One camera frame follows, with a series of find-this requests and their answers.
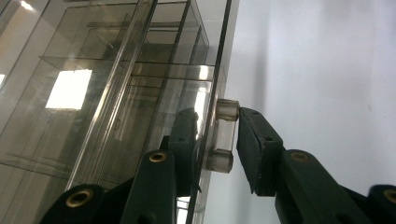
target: transparent acrylic box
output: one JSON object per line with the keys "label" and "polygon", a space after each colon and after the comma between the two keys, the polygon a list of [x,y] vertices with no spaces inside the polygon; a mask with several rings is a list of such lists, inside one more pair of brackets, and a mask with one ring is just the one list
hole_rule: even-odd
{"label": "transparent acrylic box", "polygon": [[194,107],[201,223],[238,1],[7,1],[0,14],[0,222],[37,223],[67,189],[112,189]]}

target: clamp jaw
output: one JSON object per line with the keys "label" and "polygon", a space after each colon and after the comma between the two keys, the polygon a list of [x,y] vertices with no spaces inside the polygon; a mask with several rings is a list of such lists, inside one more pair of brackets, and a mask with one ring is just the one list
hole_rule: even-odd
{"label": "clamp jaw", "polygon": [[[199,189],[196,114],[177,114],[159,150],[146,153],[133,179],[105,192],[80,185],[65,192],[44,216],[47,223],[176,223],[177,197]],[[259,112],[240,108],[239,158],[251,192],[276,197],[282,224],[393,224],[396,187],[377,185],[368,197],[338,185],[311,154],[286,150]]]}
{"label": "clamp jaw", "polygon": [[258,196],[276,196],[281,223],[396,223],[396,187],[373,186],[368,197],[343,188],[320,162],[301,150],[286,150],[257,111],[240,109],[238,154]]}

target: brass screw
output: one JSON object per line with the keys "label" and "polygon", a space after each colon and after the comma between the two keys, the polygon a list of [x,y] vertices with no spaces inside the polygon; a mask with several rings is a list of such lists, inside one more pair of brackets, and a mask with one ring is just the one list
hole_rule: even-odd
{"label": "brass screw", "polygon": [[396,203],[396,189],[384,190],[385,197],[393,203]]}
{"label": "brass screw", "polygon": [[295,160],[295,161],[301,161],[301,162],[306,162],[309,161],[309,156],[306,155],[303,152],[293,152],[291,153],[291,157]]}
{"label": "brass screw", "polygon": [[157,152],[149,156],[149,160],[152,162],[161,162],[166,160],[166,153]]}
{"label": "brass screw", "polygon": [[72,195],[66,200],[66,205],[69,207],[80,207],[83,204],[89,202],[93,197],[93,191],[91,189],[82,189]]}

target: glass panel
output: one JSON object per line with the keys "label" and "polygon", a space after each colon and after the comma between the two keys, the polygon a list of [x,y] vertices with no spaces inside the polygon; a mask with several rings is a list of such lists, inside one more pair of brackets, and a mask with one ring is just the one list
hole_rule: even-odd
{"label": "glass panel", "polygon": [[133,177],[189,107],[203,192],[178,199],[177,223],[202,221],[210,120],[231,50],[227,1],[154,2],[0,4],[1,223],[37,223],[74,185],[111,189]]}

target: round hole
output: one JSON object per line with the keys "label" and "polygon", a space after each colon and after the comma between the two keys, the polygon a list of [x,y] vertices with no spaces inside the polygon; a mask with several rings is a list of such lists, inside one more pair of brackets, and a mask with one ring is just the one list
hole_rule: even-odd
{"label": "round hole", "polygon": [[353,218],[348,214],[337,214],[335,215],[335,218],[337,218],[337,221],[342,224],[355,224]]}
{"label": "round hole", "polygon": [[393,203],[396,203],[396,189],[384,190],[385,197]]}
{"label": "round hole", "polygon": [[308,155],[306,155],[303,152],[293,152],[291,153],[291,157],[295,160],[295,161],[309,161],[309,157]]}
{"label": "round hole", "polygon": [[166,160],[166,154],[163,152],[157,152],[149,156],[149,160],[152,162],[160,162]]}
{"label": "round hole", "polygon": [[93,191],[91,189],[82,189],[70,195],[66,200],[66,205],[69,207],[80,207],[89,202],[92,197]]}

